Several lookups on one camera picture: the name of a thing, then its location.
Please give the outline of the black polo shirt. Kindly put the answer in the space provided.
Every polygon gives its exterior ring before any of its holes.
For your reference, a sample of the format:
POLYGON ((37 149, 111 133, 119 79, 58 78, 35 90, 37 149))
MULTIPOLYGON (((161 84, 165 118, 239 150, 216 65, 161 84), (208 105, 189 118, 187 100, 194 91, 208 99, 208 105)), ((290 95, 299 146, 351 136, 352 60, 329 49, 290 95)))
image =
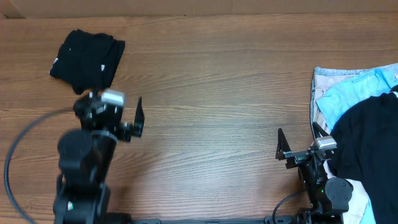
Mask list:
POLYGON ((126 43, 113 36, 71 31, 58 50, 49 75, 72 86, 77 95, 110 88, 126 43))

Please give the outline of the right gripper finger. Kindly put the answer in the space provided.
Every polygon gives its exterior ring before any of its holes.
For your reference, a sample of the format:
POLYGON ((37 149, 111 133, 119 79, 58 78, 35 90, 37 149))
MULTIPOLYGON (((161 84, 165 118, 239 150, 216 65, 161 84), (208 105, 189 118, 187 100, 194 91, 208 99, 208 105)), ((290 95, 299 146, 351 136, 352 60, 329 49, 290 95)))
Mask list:
POLYGON ((329 134, 315 121, 312 123, 312 131, 314 139, 329 136, 329 134))
POLYGON ((275 158, 278 160, 284 160, 290 157, 292 151, 287 142, 285 134, 282 128, 279 128, 277 131, 277 148, 275 153, 275 158))

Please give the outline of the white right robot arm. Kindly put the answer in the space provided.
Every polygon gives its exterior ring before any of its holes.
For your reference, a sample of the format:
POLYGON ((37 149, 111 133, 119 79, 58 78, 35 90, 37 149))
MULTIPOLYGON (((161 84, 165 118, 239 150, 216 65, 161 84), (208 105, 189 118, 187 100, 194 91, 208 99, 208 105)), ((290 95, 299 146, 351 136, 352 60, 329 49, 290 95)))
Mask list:
POLYGON ((273 223, 330 224, 343 223, 343 213, 349 210, 353 186, 346 179, 327 176, 324 165, 337 150, 331 135, 316 122, 312 123, 315 139, 306 151, 292 152, 283 130, 277 132, 275 158, 285 161, 287 169, 298 169, 304 189, 281 200, 272 213, 273 223), (286 201, 306 192, 310 208, 301 208, 292 217, 278 218, 276 212, 286 201))

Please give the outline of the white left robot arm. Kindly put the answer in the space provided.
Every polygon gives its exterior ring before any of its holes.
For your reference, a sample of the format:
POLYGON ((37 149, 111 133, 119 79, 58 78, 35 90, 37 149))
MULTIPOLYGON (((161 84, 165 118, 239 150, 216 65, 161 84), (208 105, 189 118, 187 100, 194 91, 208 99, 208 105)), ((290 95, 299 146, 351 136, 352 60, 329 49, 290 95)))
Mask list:
POLYGON ((145 116, 138 102, 133 123, 123 123, 125 95, 114 90, 91 91, 73 105, 81 127, 59 140, 55 224, 131 223, 128 213, 109 213, 111 191, 105 180, 118 142, 141 137, 145 116))

